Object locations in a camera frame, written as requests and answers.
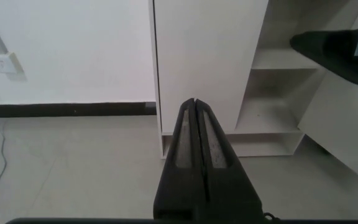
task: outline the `white wall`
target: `white wall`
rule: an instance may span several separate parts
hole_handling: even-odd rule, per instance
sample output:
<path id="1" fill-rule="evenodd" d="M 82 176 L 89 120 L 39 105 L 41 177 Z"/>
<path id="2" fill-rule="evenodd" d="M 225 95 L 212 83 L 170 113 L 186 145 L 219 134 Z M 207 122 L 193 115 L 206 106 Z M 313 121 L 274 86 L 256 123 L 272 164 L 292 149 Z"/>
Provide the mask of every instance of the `white wall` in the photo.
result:
<path id="1" fill-rule="evenodd" d="M 0 104 L 155 101 L 146 0 L 0 0 L 0 36 Z"/>

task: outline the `cabinet door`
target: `cabinet door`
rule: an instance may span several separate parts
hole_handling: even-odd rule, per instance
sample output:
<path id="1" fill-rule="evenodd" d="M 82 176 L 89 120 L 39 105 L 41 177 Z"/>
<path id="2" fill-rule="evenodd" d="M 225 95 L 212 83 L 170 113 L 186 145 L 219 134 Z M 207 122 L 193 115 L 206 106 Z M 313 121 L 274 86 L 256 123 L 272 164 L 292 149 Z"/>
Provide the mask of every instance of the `cabinet door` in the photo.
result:
<path id="1" fill-rule="evenodd" d="M 162 132 L 199 98 L 223 130 L 236 127 L 267 0 L 155 0 Z"/>
<path id="2" fill-rule="evenodd" d="M 299 128 L 358 173 L 358 85 L 328 72 Z"/>

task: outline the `black cable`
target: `black cable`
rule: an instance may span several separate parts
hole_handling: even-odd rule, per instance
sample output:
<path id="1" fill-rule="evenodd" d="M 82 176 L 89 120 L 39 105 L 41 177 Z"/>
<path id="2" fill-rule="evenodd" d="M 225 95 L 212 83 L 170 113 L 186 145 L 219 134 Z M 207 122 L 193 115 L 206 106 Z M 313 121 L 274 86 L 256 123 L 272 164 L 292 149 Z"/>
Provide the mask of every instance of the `black cable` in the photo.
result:
<path id="1" fill-rule="evenodd" d="M 270 217 L 271 218 L 271 221 L 278 221 L 280 220 L 279 218 L 276 218 L 274 215 L 272 215 L 270 212 L 265 212 L 264 213 L 264 217 Z"/>

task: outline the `black tool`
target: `black tool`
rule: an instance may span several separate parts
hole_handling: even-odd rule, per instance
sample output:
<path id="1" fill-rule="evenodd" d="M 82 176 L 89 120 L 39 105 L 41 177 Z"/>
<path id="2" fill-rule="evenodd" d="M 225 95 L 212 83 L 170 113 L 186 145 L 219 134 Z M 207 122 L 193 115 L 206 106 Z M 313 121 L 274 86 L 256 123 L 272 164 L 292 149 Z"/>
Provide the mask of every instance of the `black tool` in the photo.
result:
<path id="1" fill-rule="evenodd" d="M 358 85 L 358 29 L 309 31 L 292 37 L 290 44 L 297 52 Z"/>

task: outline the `white cabinet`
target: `white cabinet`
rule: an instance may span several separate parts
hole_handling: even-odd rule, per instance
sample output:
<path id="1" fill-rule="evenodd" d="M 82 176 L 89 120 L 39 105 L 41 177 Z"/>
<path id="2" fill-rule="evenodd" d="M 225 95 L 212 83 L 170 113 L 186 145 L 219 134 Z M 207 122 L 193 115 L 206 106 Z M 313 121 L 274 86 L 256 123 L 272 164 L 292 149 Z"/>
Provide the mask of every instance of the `white cabinet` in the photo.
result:
<path id="1" fill-rule="evenodd" d="M 155 0 L 151 9 L 162 155 L 180 105 L 199 98 L 238 156 L 282 156 L 301 141 L 298 124 L 326 73 L 289 40 L 350 29 L 358 0 Z"/>
<path id="2" fill-rule="evenodd" d="M 299 128 L 358 174 L 358 85 L 328 72 Z"/>
<path id="3" fill-rule="evenodd" d="M 239 116 L 267 0 L 156 0 L 155 28 L 162 132 L 180 105 L 209 104 L 223 130 Z"/>

